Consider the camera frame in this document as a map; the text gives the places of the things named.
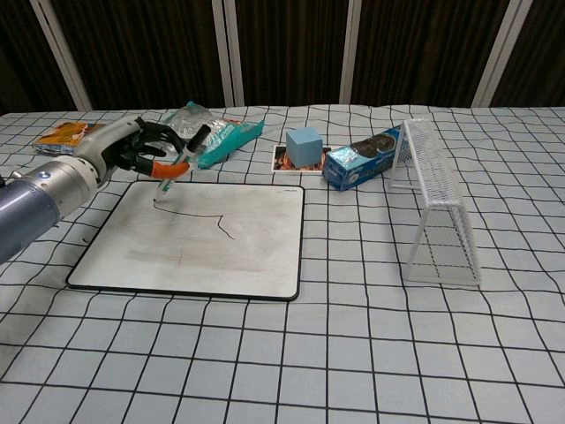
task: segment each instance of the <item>white tablecloth with black grid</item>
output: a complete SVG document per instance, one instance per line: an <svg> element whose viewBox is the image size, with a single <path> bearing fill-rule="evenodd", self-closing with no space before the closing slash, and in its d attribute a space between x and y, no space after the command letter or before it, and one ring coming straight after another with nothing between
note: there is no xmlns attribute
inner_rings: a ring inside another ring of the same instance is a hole
<svg viewBox="0 0 565 424"><path fill-rule="evenodd" d="M167 110L0 117L0 173L49 160L31 142L61 121ZM261 302L71 290L65 277L137 174L0 265L0 422L565 422L565 108L349 105L215 110L265 118L260 138L191 181L301 185L300 295ZM429 117L458 170L480 290L402 279L414 196L388 172L338 193L272 174L273 146L312 126L328 145Z"/></svg>

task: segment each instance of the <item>dark curtain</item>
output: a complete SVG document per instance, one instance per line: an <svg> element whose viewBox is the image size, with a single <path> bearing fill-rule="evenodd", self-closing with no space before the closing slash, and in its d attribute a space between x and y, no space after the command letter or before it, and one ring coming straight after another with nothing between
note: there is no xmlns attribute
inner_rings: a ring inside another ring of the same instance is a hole
<svg viewBox="0 0 565 424"><path fill-rule="evenodd" d="M28 1L0 1L0 115L76 110Z"/></svg>
<svg viewBox="0 0 565 424"><path fill-rule="evenodd" d="M245 104L336 103L347 0L237 0Z"/></svg>
<svg viewBox="0 0 565 424"><path fill-rule="evenodd" d="M565 106L565 1L535 0L492 106Z"/></svg>
<svg viewBox="0 0 565 424"><path fill-rule="evenodd" d="M224 105L210 1L51 3L95 109Z"/></svg>
<svg viewBox="0 0 565 424"><path fill-rule="evenodd" d="M470 107L507 6L363 2L351 102Z"/></svg>

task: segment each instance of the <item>marker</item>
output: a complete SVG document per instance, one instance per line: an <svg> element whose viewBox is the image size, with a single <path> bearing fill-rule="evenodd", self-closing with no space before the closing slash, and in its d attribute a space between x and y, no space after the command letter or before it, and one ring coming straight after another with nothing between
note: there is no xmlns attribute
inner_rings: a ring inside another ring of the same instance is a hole
<svg viewBox="0 0 565 424"><path fill-rule="evenodd" d="M178 154L177 159L173 162L173 165L178 163L188 162L191 157L196 155L197 147L204 142L206 137L210 134L210 127L208 125L203 125L200 127L198 132L194 134L194 137L186 143L185 147L181 150ZM162 199L162 196L165 195L166 192L170 189L171 184L173 184L174 179L164 179L162 180L155 190L155 197L153 201L157 202Z"/></svg>

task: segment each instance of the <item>light blue foam cube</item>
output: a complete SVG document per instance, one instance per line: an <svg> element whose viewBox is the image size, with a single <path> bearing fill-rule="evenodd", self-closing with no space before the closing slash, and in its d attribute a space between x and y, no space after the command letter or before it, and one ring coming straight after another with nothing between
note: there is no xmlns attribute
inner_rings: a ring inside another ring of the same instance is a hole
<svg viewBox="0 0 565 424"><path fill-rule="evenodd" d="M297 168L320 163L323 141L321 135L310 127L286 133L286 153Z"/></svg>

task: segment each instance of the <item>robotic hand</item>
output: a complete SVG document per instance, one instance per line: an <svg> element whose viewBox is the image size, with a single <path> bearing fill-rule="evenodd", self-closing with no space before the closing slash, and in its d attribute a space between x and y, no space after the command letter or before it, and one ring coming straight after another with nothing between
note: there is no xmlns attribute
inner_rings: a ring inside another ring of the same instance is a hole
<svg viewBox="0 0 565 424"><path fill-rule="evenodd" d="M178 178L188 163L161 164L142 155L165 156L148 142L164 141L177 152L185 142L168 126L122 117L89 133L74 156L58 156L14 180L0 178L0 264L91 200L119 167L154 178Z"/></svg>

